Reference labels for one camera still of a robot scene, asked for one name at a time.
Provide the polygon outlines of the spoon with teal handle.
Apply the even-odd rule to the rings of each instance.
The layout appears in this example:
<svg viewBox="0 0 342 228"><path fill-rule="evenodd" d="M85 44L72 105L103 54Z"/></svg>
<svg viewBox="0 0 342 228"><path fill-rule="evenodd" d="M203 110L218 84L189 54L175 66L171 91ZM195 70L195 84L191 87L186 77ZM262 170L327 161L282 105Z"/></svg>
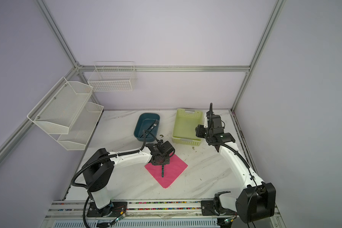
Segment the spoon with teal handle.
<svg viewBox="0 0 342 228"><path fill-rule="evenodd" d="M164 177L164 165L161 166L161 177Z"/></svg>

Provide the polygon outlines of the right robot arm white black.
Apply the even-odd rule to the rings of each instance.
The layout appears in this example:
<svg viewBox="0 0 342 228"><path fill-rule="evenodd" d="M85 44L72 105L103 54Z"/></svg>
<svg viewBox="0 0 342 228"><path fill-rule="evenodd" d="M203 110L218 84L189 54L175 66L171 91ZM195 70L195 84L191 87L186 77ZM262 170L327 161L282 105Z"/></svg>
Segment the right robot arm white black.
<svg viewBox="0 0 342 228"><path fill-rule="evenodd" d="M242 222L250 224L275 214L276 189L253 170L239 152L236 140L224 132L220 115L209 110L204 124L196 127L196 136L203 138L225 159L237 179L237 188L215 194L213 210L217 215L235 212Z"/></svg>

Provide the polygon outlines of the fork with teal handle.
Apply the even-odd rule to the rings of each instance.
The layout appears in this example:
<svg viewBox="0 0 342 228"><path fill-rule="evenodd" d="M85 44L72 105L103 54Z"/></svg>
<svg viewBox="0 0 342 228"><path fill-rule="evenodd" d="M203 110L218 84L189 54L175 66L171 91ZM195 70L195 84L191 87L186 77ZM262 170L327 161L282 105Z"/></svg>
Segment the fork with teal handle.
<svg viewBox="0 0 342 228"><path fill-rule="evenodd" d="M150 133L155 127L157 127L159 124L159 119L156 119L154 123L152 123L146 130L144 130L146 133Z"/></svg>

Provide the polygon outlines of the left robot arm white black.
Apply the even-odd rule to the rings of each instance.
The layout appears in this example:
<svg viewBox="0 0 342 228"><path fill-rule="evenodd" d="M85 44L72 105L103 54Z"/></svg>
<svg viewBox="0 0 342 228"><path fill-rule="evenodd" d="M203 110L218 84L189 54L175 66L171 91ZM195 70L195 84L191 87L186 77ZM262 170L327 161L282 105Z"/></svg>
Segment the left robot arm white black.
<svg viewBox="0 0 342 228"><path fill-rule="evenodd" d="M143 143L141 148L125 152L110 153L105 148L97 150L78 171L78 176L82 175L85 180L81 186L86 189L92 202L89 213L109 217L118 212L107 189L113 171L138 164L164 167L174 154L175 148L171 143L162 140Z"/></svg>

